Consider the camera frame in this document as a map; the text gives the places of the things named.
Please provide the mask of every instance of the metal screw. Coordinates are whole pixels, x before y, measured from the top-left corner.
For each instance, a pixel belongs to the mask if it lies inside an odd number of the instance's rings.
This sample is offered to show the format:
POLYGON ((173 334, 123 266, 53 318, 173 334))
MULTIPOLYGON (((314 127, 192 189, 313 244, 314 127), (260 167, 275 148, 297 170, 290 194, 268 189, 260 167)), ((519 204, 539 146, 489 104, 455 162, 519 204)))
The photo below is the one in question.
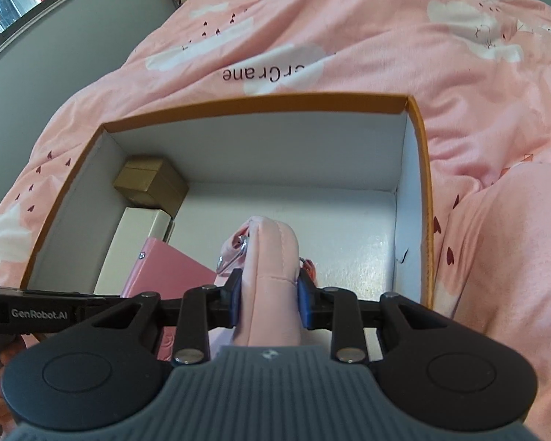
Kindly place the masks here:
POLYGON ((365 353, 359 348, 341 348, 336 353, 336 359, 343 363, 359 363, 365 359, 365 353))
POLYGON ((204 359, 204 353, 196 348, 183 348, 176 351, 173 358, 183 365, 195 365, 204 359))

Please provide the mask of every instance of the pink folder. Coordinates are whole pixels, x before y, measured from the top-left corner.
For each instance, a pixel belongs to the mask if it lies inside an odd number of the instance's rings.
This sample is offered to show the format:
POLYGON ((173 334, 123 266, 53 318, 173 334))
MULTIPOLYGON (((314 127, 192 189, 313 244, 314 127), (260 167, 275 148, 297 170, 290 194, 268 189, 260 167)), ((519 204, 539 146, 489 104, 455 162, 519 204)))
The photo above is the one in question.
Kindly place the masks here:
MULTIPOLYGON (((163 300, 182 298, 190 288, 214 284, 216 272, 165 242, 149 237, 141 249, 121 297, 156 291, 163 300)), ((170 360, 175 327, 166 327, 157 359, 170 360)))

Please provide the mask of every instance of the small tan box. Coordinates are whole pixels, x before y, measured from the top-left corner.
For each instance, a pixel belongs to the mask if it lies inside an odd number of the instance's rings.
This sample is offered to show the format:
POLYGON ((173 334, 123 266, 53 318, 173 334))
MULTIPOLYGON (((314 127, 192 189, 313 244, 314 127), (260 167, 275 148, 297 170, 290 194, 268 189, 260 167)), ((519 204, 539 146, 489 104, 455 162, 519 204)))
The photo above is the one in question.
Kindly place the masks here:
POLYGON ((188 184, 163 157, 133 156, 116 177, 114 187, 137 207, 162 209, 175 217, 188 184))

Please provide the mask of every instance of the pink bedsheet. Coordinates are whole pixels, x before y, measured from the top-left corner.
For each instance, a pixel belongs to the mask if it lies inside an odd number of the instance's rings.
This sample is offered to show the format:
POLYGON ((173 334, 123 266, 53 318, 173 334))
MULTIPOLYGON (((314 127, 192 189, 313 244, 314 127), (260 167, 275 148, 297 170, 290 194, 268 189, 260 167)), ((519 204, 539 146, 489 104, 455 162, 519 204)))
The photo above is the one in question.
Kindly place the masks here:
POLYGON ((0 285, 21 282, 100 123, 318 91, 416 97, 431 155, 435 308, 537 367, 527 423, 551 440, 551 8, 535 0, 189 0, 48 123, 0 205, 0 285))

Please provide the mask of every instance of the metal clip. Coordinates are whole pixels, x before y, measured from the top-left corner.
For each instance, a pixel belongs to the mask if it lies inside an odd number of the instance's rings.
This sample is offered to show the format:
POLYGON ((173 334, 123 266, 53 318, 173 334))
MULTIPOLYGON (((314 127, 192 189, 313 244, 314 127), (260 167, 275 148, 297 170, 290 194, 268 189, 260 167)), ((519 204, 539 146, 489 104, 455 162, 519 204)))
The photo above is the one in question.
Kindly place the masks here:
POLYGON ((245 252, 247 251, 247 243, 249 241, 248 235, 239 235, 238 237, 238 245, 235 248, 238 248, 238 253, 235 254, 235 256, 230 260, 225 260, 223 256, 219 257, 219 262, 216 264, 216 273, 221 274, 225 270, 227 270, 235 261, 239 258, 245 255, 245 252))

